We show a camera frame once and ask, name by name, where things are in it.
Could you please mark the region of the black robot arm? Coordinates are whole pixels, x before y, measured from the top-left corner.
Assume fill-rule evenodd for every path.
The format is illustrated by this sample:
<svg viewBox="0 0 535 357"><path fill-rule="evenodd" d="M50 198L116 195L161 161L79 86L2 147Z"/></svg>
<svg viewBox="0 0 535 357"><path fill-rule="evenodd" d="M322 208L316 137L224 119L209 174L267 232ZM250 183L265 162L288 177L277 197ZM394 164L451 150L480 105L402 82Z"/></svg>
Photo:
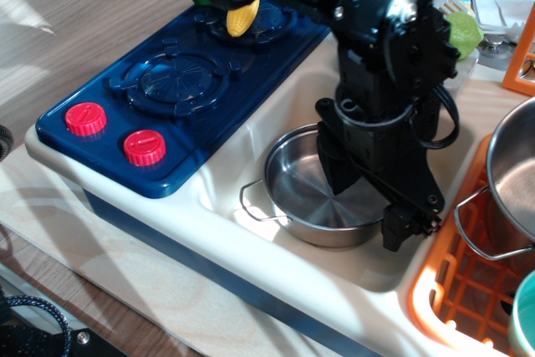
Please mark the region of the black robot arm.
<svg viewBox="0 0 535 357"><path fill-rule="evenodd" d="M210 0L235 10L253 0ZM459 51L451 26L432 0L270 0L330 28L338 42L339 84L316 104L318 156L340 193L366 179L388 201L384 247L441 225L444 199L428 166L429 150L454 143L459 128L438 138L439 114L460 121L444 87L456 77Z"/></svg>

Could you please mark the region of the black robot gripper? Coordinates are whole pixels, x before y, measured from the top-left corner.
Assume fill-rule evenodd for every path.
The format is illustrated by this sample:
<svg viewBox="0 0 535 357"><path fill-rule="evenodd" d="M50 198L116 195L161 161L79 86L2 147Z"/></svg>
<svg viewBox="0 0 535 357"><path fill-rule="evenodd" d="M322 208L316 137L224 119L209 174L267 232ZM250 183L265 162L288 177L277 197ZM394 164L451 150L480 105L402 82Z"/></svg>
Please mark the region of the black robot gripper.
<svg viewBox="0 0 535 357"><path fill-rule="evenodd" d="M445 200L419 142L436 135L438 99L427 99L397 124L372 131L346 125L333 99L320 99L315 109L321 119L318 157L332 193L363 177L388 202L381 223L384 248L397 252L409 237L441 228Z"/></svg>

